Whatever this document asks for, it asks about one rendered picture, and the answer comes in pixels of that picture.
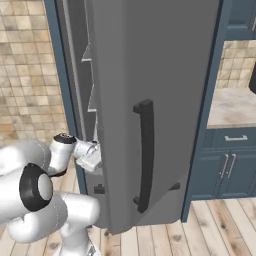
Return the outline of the blue cupboard door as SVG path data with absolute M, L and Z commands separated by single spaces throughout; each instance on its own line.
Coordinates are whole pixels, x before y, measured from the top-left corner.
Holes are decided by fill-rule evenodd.
M 247 197 L 256 173 L 256 151 L 233 151 L 236 161 L 227 192 L 232 197 Z
M 225 160 L 224 154 L 228 151 L 203 152 L 200 156 L 192 190 L 193 200 L 216 199 L 222 183 L 220 172 Z

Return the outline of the blue fridge housing cabinet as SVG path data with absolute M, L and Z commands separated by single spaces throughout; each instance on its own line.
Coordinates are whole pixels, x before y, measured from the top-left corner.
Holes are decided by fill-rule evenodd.
M 46 14 L 47 14 L 47 19 L 48 19 L 52 44 L 53 44 L 53 51 L 54 51 L 55 60 L 56 60 L 56 67 L 57 67 L 57 71 L 58 71 L 58 75 L 59 75 L 59 82 L 60 82 L 60 86 L 61 86 L 61 92 L 62 92 L 62 97 L 63 97 L 64 109 L 66 112 L 68 128 L 72 134 L 78 136 L 75 119 L 74 119 L 74 107 L 72 104 L 71 91 L 69 88 L 69 77 L 68 77 L 68 71 L 67 71 L 67 64 L 66 64 L 66 60 L 65 60 L 64 46 L 63 46 L 63 40 L 62 40 L 62 36 L 61 36 L 60 22 L 59 22 L 59 15 L 58 15 L 58 10 L 57 10 L 56 0 L 43 0 L 43 1 L 44 1 L 45 8 L 46 8 Z M 185 207 L 184 200 L 190 191 L 187 183 L 191 179 L 192 170 L 195 166 L 195 160 L 198 157 L 199 151 L 202 147 L 203 136 L 204 136 L 204 133 L 206 130 L 207 118 L 209 115 L 209 107 L 210 107 L 209 99 L 212 95 L 211 91 L 214 87 L 214 79 L 215 79 L 216 71 L 217 71 L 216 61 L 219 57 L 220 50 L 221 50 L 221 47 L 223 44 L 223 36 L 225 33 L 225 26 L 226 26 L 226 21 L 227 21 L 227 16 L 228 16 L 228 12 L 230 9 L 230 5 L 231 5 L 230 0 L 220 0 L 220 7 L 218 9 L 217 21 L 216 21 L 214 35 L 213 35 L 212 48 L 211 48 L 211 52 L 210 52 L 210 59 L 209 59 L 209 64 L 208 64 L 208 68 L 207 68 L 205 87 L 204 87 L 202 101 L 201 101 L 201 105 L 200 105 L 198 124 L 197 124 L 197 129 L 196 129 L 194 147 L 193 147 L 193 151 L 192 151 L 188 175 L 184 179 L 184 181 L 181 185 L 174 185 L 172 188 L 174 191 L 182 190 L 184 192 L 184 195 L 182 197 L 181 213 L 180 213 L 180 216 L 176 220 L 178 220 L 183 214 L 183 210 Z M 93 139 L 97 139 L 99 141 L 98 110 L 97 110 L 97 102 L 95 100 L 95 86 L 94 86 L 94 80 L 93 80 L 92 59 L 91 59 L 91 54 L 90 54 L 90 38 L 89 38 L 89 32 L 88 32 L 87 12 L 86 12 L 86 21 L 87 21 L 87 33 L 88 33 L 88 46 L 86 47 L 86 50 L 82 57 L 82 61 L 83 62 L 89 61 L 91 64 L 93 87 L 92 87 L 92 91 L 91 91 L 91 97 L 90 97 L 90 101 L 89 101 L 88 111 L 96 112 L 96 121 L 95 121 L 94 138 Z M 99 176 L 93 176 L 91 174 L 81 174 L 79 176 L 79 185 L 83 191 L 87 192 L 91 196 L 96 197 L 100 201 L 101 207 L 102 207 L 102 215 L 101 215 L 101 218 L 100 218 L 98 224 L 101 227 L 109 228 L 107 199 L 106 199 L 106 194 L 105 194 L 104 173 Z M 160 221 L 158 219 L 158 217 L 159 217 L 159 215 L 157 213 L 154 213 L 150 217 L 149 221 L 140 221 L 137 225 L 170 223 L 170 222 Z

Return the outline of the grey fridge door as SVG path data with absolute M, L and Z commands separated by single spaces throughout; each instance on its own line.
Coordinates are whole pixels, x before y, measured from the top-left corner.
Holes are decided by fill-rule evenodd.
M 220 0 L 85 0 L 98 137 L 111 233 L 157 213 L 181 213 Z M 148 209 L 137 211 L 140 117 L 154 105 L 155 153 Z

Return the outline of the blue wall cupboard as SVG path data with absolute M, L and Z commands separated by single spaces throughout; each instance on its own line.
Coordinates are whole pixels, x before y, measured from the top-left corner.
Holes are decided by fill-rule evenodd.
M 233 0 L 225 39 L 256 39 L 256 0 Z

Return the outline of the blue drawer front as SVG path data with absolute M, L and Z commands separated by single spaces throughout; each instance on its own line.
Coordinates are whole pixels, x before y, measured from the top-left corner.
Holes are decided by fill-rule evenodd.
M 248 140 L 227 142 L 224 139 L 224 136 L 226 135 L 229 137 L 246 135 Z M 256 146 L 256 127 L 207 129 L 203 143 L 204 148 L 235 148 L 250 146 Z

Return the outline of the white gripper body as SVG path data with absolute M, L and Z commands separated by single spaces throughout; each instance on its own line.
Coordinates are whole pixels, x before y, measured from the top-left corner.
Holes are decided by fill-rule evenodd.
M 101 160 L 101 149 L 96 146 L 90 153 L 81 156 L 76 160 L 76 163 L 84 169 L 88 174 L 102 175 L 102 160 Z

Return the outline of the black appliance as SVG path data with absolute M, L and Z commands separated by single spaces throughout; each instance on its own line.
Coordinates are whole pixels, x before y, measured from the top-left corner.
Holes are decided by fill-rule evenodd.
M 256 94 L 256 62 L 255 62 L 254 68 L 253 68 L 253 72 L 252 72 L 248 87 L 251 90 L 251 92 Z

